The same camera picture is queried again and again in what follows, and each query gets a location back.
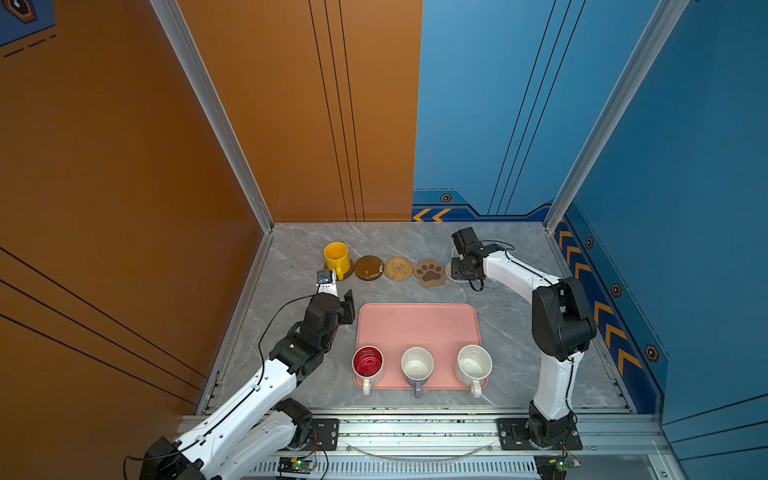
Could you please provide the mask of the cork paw print coaster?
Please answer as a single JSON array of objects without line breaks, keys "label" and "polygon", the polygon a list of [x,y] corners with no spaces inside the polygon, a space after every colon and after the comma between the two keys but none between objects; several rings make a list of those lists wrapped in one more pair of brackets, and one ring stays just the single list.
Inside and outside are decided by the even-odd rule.
[{"label": "cork paw print coaster", "polygon": [[441,286],[445,283],[445,266],[434,259],[420,260],[413,275],[424,288]]}]

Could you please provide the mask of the glossy round wooden coaster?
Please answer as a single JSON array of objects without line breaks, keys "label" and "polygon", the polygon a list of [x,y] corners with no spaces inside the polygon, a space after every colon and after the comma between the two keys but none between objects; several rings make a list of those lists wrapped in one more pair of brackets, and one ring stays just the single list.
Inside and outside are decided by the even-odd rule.
[{"label": "glossy round wooden coaster", "polygon": [[354,265],[354,274],[363,281],[374,281],[384,273],[384,262],[377,256],[365,255]]}]

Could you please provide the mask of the yellow mug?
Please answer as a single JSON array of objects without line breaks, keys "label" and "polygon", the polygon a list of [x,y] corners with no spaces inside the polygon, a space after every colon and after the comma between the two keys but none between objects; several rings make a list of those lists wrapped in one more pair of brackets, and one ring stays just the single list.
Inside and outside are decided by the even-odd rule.
[{"label": "yellow mug", "polygon": [[325,262],[329,265],[339,263],[348,264],[352,261],[348,246],[342,242],[332,242],[328,244],[324,249],[323,255]]}]

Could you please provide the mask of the woven rattan round coaster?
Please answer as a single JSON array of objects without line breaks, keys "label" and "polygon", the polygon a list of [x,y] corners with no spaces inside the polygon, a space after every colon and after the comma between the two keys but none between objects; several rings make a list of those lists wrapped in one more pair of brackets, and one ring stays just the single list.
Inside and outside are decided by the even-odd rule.
[{"label": "woven rattan round coaster", "polygon": [[404,281],[413,274],[414,266],[405,257],[392,257],[384,264],[384,274],[394,281]]}]

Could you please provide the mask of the light blue woven coaster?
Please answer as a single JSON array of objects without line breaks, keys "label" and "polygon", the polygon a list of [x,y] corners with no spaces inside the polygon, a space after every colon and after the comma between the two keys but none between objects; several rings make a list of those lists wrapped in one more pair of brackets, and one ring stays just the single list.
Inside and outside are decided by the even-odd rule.
[{"label": "light blue woven coaster", "polygon": [[486,276],[482,280],[482,286],[483,286],[483,288],[495,289],[495,288],[501,287],[502,284],[499,281],[494,280],[494,279],[490,278],[489,276]]}]

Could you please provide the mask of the matte round wooden coaster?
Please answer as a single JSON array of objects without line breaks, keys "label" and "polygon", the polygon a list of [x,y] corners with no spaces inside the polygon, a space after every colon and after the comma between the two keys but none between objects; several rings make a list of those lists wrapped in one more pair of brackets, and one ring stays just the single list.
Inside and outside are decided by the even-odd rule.
[{"label": "matte round wooden coaster", "polygon": [[337,281],[343,281],[345,279],[348,279],[350,275],[354,272],[354,261],[350,261],[348,264],[346,263],[339,263],[334,265],[329,265],[327,262],[324,263],[323,268],[325,270],[331,270],[334,273],[334,276]]}]

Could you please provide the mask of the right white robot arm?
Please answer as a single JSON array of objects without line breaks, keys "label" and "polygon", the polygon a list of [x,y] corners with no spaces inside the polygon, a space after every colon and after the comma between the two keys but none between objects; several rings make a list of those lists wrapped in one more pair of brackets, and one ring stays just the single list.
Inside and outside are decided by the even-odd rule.
[{"label": "right white robot arm", "polygon": [[580,450],[573,388],[584,353],[597,335],[585,289],[573,276],[544,273],[512,255],[508,248],[480,240],[471,227],[452,234],[457,256],[452,268],[480,286],[496,281],[531,305],[532,337],[541,351],[536,393],[520,431],[533,447]]}]

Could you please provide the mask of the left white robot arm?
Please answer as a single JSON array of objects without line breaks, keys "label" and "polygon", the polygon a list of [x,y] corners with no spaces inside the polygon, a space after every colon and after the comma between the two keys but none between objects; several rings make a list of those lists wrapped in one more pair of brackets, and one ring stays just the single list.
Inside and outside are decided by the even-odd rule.
[{"label": "left white robot arm", "polygon": [[290,397],[322,363],[341,325],[353,323],[354,296],[333,287],[310,295],[259,371],[212,415],[174,441],[158,439],[137,460],[141,479],[241,479],[261,461],[311,442],[311,411]]}]

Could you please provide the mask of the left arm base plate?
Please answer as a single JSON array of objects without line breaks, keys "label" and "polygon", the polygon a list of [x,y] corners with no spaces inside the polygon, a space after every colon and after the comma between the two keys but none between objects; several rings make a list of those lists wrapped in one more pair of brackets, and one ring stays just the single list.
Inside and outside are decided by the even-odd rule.
[{"label": "left arm base plate", "polygon": [[288,444],[293,451],[310,451],[319,446],[326,452],[335,451],[339,438],[338,418],[313,418],[301,423]]}]

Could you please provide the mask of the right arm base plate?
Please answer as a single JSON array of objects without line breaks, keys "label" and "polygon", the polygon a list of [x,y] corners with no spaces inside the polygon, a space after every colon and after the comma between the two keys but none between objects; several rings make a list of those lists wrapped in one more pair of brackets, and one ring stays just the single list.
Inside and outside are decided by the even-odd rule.
[{"label": "right arm base plate", "polygon": [[584,448],[580,434],[576,428],[566,430],[558,437],[558,441],[551,447],[542,447],[531,442],[531,435],[527,428],[528,420],[522,417],[505,417],[496,420],[497,436],[504,451],[556,451],[563,446],[568,451],[580,451]]}]

